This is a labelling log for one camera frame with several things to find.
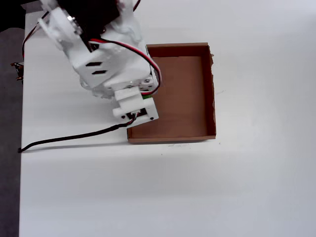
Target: red and black wire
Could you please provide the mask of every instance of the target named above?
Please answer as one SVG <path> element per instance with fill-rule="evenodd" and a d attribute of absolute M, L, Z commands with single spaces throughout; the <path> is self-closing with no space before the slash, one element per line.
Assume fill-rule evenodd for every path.
<path fill-rule="evenodd" d="M 123 42 L 118 42 L 118 41 L 109 40 L 109 39 L 102 39 L 102 38 L 91 39 L 90 42 L 114 43 L 114 44 L 117 44 L 117 45 L 122 46 L 124 48 L 127 48 L 127 49 L 133 51 L 134 53 L 138 54 L 142 58 L 144 58 L 158 73 L 158 80 L 157 80 L 158 86 L 154 90 L 151 90 L 151 91 L 141 91 L 141 94 L 142 95 L 152 95 L 158 90 L 158 88 L 160 87 L 160 84 L 161 84 L 161 80 L 162 80 L 161 70 L 160 70 L 159 66 L 148 55 L 146 55 L 145 53 L 143 53 L 139 49 L 137 49 L 129 44 L 123 43 Z"/>
<path fill-rule="evenodd" d="M 41 18 L 44 19 L 47 15 L 49 14 L 49 12 L 47 11 Z M 23 44 L 22 44 L 22 57 L 24 59 L 24 45 L 25 42 L 31 37 L 31 35 L 33 34 L 33 32 L 35 31 L 36 27 L 38 26 L 39 22 L 36 23 L 36 25 L 34 26 L 34 28 L 28 33 L 28 35 L 25 37 L 25 39 L 23 40 Z"/>

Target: cardboard tray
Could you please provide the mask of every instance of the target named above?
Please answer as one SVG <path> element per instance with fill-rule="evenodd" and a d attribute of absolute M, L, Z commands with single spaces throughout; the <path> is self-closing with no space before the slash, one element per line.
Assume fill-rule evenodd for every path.
<path fill-rule="evenodd" d="M 154 95 L 159 119 L 127 130 L 130 143 L 215 139 L 212 56 L 207 43 L 152 44 L 162 72 Z"/>

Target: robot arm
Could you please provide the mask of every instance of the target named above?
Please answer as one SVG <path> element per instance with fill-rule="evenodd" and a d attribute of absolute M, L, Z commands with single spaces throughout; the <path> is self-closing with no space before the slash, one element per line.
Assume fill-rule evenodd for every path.
<path fill-rule="evenodd" d="M 130 126 L 158 119 L 153 98 L 143 96 L 156 92 L 161 72 L 147 52 L 132 0 L 102 0 L 111 7 L 105 8 L 101 20 L 105 25 L 99 24 L 98 29 L 89 24 L 90 18 L 85 21 L 87 16 L 82 15 L 80 6 L 75 7 L 79 11 L 73 10 L 69 0 L 42 2 L 50 16 L 48 23 L 40 19 L 39 24 L 64 51 L 79 74 L 82 87 L 94 96 L 114 98 L 119 107 L 113 109 L 113 114 L 121 122 L 128 122 L 137 114 L 137 120 Z"/>

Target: wire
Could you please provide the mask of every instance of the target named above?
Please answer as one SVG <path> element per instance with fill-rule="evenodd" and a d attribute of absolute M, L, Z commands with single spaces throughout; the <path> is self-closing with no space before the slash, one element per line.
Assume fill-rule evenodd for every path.
<path fill-rule="evenodd" d="M 160 87 L 161 81 L 162 81 L 161 70 L 160 70 L 159 66 L 150 57 L 148 57 L 145 53 L 143 53 L 139 49 L 137 49 L 129 44 L 123 43 L 123 42 L 102 39 L 102 38 L 91 39 L 90 41 L 96 42 L 96 43 L 114 43 L 114 44 L 117 44 L 117 45 L 122 46 L 124 48 L 127 48 L 127 49 L 133 51 L 134 53 L 137 53 L 142 58 L 144 58 L 158 72 L 158 86 L 152 91 L 141 91 L 141 94 L 142 95 L 152 95 L 158 90 L 158 88 Z"/>
<path fill-rule="evenodd" d="M 134 8 L 133 8 L 133 11 L 135 11 L 135 10 L 137 9 L 139 3 L 140 3 L 140 0 L 138 0 L 137 3 L 135 4 L 135 6 L 134 6 Z"/>
<path fill-rule="evenodd" d="M 85 137 L 92 137 L 92 136 L 96 136 L 96 135 L 101 135 L 107 132 L 112 132 L 114 130 L 119 129 L 120 127 L 127 127 L 129 125 L 131 125 L 137 118 L 136 114 L 133 114 L 134 117 L 127 123 L 121 123 L 121 124 L 117 124 L 114 125 L 112 127 L 103 129 L 103 130 L 99 130 L 96 132 L 90 132 L 90 133 L 85 133 L 85 134 L 80 134 L 80 135 L 74 135 L 74 136 L 68 136 L 68 137 L 59 137 L 59 138 L 53 138 L 53 139 L 47 139 L 47 140 L 42 140 L 42 141 L 38 141 L 38 142 L 33 142 L 28 144 L 26 147 L 24 148 L 19 148 L 18 149 L 18 153 L 22 153 L 24 151 L 26 151 L 27 149 L 33 147 L 33 146 L 37 146 L 40 144 L 45 144 L 45 143 L 51 143 L 51 142 L 61 142 L 61 141 L 68 141 L 68 140 L 74 140 L 74 139 L 80 139 L 80 138 L 85 138 Z"/>
<path fill-rule="evenodd" d="M 47 11 L 41 18 L 44 19 L 47 15 L 49 14 L 49 11 Z M 36 27 L 38 26 L 39 22 L 36 23 L 36 25 L 34 26 L 34 28 L 28 33 L 28 35 L 25 37 L 23 44 L 22 44 L 22 57 L 24 59 L 24 45 L 25 42 L 31 37 L 31 35 L 33 34 L 34 30 L 36 29 Z"/>

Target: white table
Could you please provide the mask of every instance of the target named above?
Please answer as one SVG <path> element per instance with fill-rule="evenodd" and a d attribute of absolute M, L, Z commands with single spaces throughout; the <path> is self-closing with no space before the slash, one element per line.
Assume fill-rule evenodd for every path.
<path fill-rule="evenodd" d="M 209 43 L 217 139 L 129 145 L 121 129 L 34 147 L 20 237 L 315 236 L 315 13 L 313 0 L 143 0 L 147 43 Z M 116 123 L 43 32 L 25 53 L 23 146 Z"/>

